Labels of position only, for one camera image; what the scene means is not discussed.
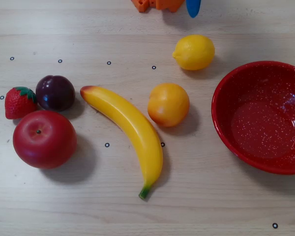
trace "lemon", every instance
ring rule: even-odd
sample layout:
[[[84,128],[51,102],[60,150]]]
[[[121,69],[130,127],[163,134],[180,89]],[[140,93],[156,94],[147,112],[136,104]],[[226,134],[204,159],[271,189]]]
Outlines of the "lemon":
[[[214,54],[215,48],[211,39],[192,34],[179,40],[173,57],[185,70],[200,70],[210,65]]]

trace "blue object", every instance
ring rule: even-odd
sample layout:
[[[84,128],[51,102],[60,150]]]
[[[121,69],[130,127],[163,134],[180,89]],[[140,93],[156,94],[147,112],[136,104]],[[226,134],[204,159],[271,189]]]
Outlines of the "blue object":
[[[188,13],[195,18],[200,10],[201,0],[186,0]]]

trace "dark purple plum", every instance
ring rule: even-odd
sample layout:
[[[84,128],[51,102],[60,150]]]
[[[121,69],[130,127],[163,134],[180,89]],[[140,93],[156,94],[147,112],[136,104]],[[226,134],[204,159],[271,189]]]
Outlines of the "dark purple plum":
[[[36,86],[39,105],[45,110],[61,112],[72,106],[75,90],[71,82],[60,75],[47,75]]]

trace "banana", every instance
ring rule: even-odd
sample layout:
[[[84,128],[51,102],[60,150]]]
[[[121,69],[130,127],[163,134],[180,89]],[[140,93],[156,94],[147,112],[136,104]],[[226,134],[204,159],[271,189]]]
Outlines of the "banana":
[[[130,139],[144,179],[139,197],[145,199],[163,166],[162,146],[153,125],[135,106],[110,90],[85,86],[80,93],[87,103],[116,123]]]

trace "plastic fruit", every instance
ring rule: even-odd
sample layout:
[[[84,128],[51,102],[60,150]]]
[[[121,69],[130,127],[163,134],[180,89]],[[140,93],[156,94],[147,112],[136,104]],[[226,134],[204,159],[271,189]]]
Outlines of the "plastic fruit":
[[[4,108],[7,119],[23,118],[37,110],[36,95],[27,87],[12,88],[5,96]]]
[[[211,64],[214,54],[215,48],[211,39],[193,34],[177,43],[173,57],[185,70],[200,70]]]
[[[48,75],[36,86],[39,105],[45,110],[61,112],[72,106],[75,91],[71,82],[60,75]]]
[[[147,111],[155,123],[172,127],[183,121],[189,112],[189,107],[189,96],[181,86],[164,83],[152,90]]]
[[[112,91],[85,86],[81,88],[81,96],[92,107],[115,122],[132,142],[144,179],[139,197],[145,199],[159,178],[163,166],[161,142],[153,125],[135,106]]]
[[[65,163],[77,146],[77,135],[70,121],[51,111],[25,116],[13,133],[18,156],[30,166],[52,169]]]

